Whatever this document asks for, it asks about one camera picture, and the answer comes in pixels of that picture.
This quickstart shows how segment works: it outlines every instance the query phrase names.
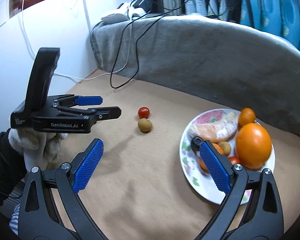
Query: table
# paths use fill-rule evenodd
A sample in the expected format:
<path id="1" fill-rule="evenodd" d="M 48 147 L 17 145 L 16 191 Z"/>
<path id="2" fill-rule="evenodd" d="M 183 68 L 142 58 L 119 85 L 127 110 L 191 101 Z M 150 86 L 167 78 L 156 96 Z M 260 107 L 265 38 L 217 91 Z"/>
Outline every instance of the table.
<path id="1" fill-rule="evenodd" d="M 97 70 L 91 77 L 101 73 Z M 126 80 L 113 76 L 114 85 Z M 100 95 L 103 106 L 122 110 L 119 119 L 98 122 L 90 134 L 70 134 L 54 166 L 72 161 L 93 138 L 103 140 L 103 158 L 79 196 L 105 235 L 110 240 L 193 240 L 218 205 L 199 196 L 188 184 L 179 161 L 179 143 L 195 116 L 226 106 L 143 81 L 113 90 L 109 75 L 81 81 L 69 93 Z M 142 106 L 151 112 L 153 130 L 148 134 L 137 126 L 137 111 Z M 270 133 L 275 149 L 274 177 L 286 231 L 300 214 L 300 138 L 260 123 Z M 53 193 L 65 226 L 73 229 L 57 190 Z M 229 229 L 238 226 L 245 206 L 239 208 Z"/>

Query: white glove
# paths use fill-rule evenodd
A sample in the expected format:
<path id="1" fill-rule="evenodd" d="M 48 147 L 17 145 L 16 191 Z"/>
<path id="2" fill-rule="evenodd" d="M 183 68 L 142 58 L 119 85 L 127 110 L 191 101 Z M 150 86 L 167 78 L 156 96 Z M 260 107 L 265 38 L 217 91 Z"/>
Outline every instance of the white glove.
<path id="1" fill-rule="evenodd" d="M 32 128 L 11 129 L 8 140 L 11 147 L 25 159 L 26 169 L 38 166 L 45 170 L 50 162 L 58 161 L 61 141 L 67 133 L 37 132 Z"/>

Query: red cherry tomato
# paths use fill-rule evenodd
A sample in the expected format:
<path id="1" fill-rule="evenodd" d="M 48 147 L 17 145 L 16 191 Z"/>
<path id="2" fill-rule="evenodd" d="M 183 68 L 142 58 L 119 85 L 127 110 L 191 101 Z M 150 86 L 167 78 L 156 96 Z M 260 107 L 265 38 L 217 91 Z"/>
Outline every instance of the red cherry tomato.
<path id="1" fill-rule="evenodd" d="M 149 114 L 150 114 L 150 110 L 147 107 L 142 107 L 142 108 L 140 108 L 138 110 L 138 115 L 139 115 L 140 119 L 142 119 L 142 118 L 148 118 Z"/>
<path id="2" fill-rule="evenodd" d="M 232 165 L 240 164 L 240 160 L 239 160 L 238 157 L 229 157 L 228 159 L 229 159 L 229 161 L 231 162 Z"/>

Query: orange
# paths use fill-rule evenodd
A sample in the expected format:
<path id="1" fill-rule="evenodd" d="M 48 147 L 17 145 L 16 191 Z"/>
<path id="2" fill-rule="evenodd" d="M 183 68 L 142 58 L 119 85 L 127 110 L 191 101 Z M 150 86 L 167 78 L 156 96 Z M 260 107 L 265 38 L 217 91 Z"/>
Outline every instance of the orange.
<path id="1" fill-rule="evenodd" d="M 215 149 L 218 151 L 218 153 L 225 155 L 224 149 L 222 149 L 218 144 L 212 143 L 212 145 L 215 147 Z"/>
<path id="2" fill-rule="evenodd" d="M 241 163 L 250 169 L 260 169 L 272 150 L 270 135 L 256 123 L 248 123 L 239 130 L 235 145 Z"/>
<path id="3" fill-rule="evenodd" d="M 241 110 L 241 114 L 239 116 L 239 125 L 244 126 L 247 123 L 254 122 L 256 119 L 256 114 L 250 108 L 244 108 Z"/>
<path id="4" fill-rule="evenodd" d="M 204 162 L 201 158 L 199 158 L 199 164 L 202 169 L 204 169 L 205 171 L 208 170 L 207 166 L 204 164 Z"/>
<path id="5" fill-rule="evenodd" d="M 222 154 L 222 155 L 225 155 L 225 151 L 216 143 L 212 143 L 212 145 L 216 148 L 216 150 L 218 151 L 218 153 Z M 208 170 L 207 166 L 204 164 L 203 160 L 201 158 L 199 158 L 199 164 L 200 164 L 200 167 L 202 169 L 204 169 L 205 171 Z"/>

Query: black cable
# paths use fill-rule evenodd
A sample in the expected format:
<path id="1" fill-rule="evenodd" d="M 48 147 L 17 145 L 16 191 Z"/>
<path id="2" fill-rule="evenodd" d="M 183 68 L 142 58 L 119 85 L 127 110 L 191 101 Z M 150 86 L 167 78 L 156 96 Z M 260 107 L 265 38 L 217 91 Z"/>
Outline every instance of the black cable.
<path id="1" fill-rule="evenodd" d="M 216 13 L 213 11 L 213 9 L 212 9 L 210 3 L 209 3 L 209 7 L 210 7 L 212 13 L 214 14 L 214 15 L 210 15 L 210 16 L 217 16 L 217 17 L 218 17 L 218 20 L 220 20 L 220 19 L 219 19 L 219 16 L 224 15 L 224 14 L 228 11 L 228 8 L 227 8 L 222 14 L 216 15 Z"/>
<path id="2" fill-rule="evenodd" d="M 115 65 L 116 65 L 117 60 L 118 60 L 118 57 L 119 57 L 119 52 L 120 52 L 120 48 L 121 48 L 121 44 L 122 44 L 122 39 L 123 39 L 124 31 L 125 31 L 125 29 L 126 29 L 130 24 L 132 24 L 132 23 L 134 23 L 135 21 L 137 21 L 137 20 L 143 18 L 144 16 L 148 15 L 148 14 L 150 13 L 150 11 L 147 12 L 145 15 L 143 15 L 143 16 L 141 16 L 141 17 L 139 17 L 139 18 L 137 18 L 137 19 L 135 19 L 135 20 L 133 20 L 133 21 L 131 21 L 130 23 L 128 23 L 128 24 L 124 27 L 124 29 L 123 29 L 123 31 L 122 31 L 122 34 L 121 34 L 121 38 L 120 38 L 120 43 L 119 43 L 118 52 L 117 52 L 117 55 L 116 55 L 116 58 L 115 58 L 115 61 L 114 61 L 114 65 L 113 65 L 112 70 L 111 70 L 111 73 L 110 73 L 110 86 L 111 86 L 113 89 L 117 89 L 117 88 L 123 87 L 124 85 L 128 84 L 128 83 L 129 83 L 129 82 L 130 82 L 130 81 L 138 74 L 138 72 L 139 72 L 138 41 L 139 41 L 139 40 L 147 33 L 147 31 L 148 31 L 155 23 L 157 23 L 157 22 L 158 22 L 159 20 L 161 20 L 163 17 L 167 16 L 169 13 L 171 13 L 171 12 L 173 12 L 173 11 L 176 11 L 176 10 L 179 10 L 179 9 L 182 8 L 182 6 L 184 6 L 188 1 L 189 1 L 189 0 L 183 2 L 183 4 L 182 4 L 181 6 L 179 6 L 178 8 L 168 9 L 168 8 L 165 8 L 165 7 L 164 7 L 164 9 L 167 10 L 168 12 L 165 12 L 165 13 L 162 13 L 162 14 L 159 14 L 159 15 L 156 15 L 156 16 L 153 16 L 153 17 L 148 17 L 148 18 L 154 18 L 154 17 L 160 17 L 160 16 L 162 16 L 162 17 L 160 17 L 159 19 L 155 20 L 155 21 L 150 25 L 150 27 L 147 28 L 146 31 L 145 31 L 145 32 L 137 39 L 137 41 L 136 41 L 137 71 L 134 73 L 134 75 L 133 75 L 128 81 L 126 81 L 125 83 L 121 84 L 120 86 L 114 87 L 114 86 L 112 85 L 112 75 L 113 75 L 114 68 L 115 68 Z"/>
<path id="3" fill-rule="evenodd" d="M 11 196 L 11 195 L 8 195 L 8 194 L 5 194 L 5 193 L 3 193 L 3 192 L 1 192 L 0 191 L 0 194 L 2 194 L 2 195 L 4 195 L 4 196 L 6 196 L 6 197 L 9 197 L 9 198 L 13 198 L 13 199 L 19 199 L 19 198 L 21 198 L 22 197 L 22 194 L 20 195 L 20 196 L 18 196 L 18 197 L 13 197 L 13 196 Z"/>

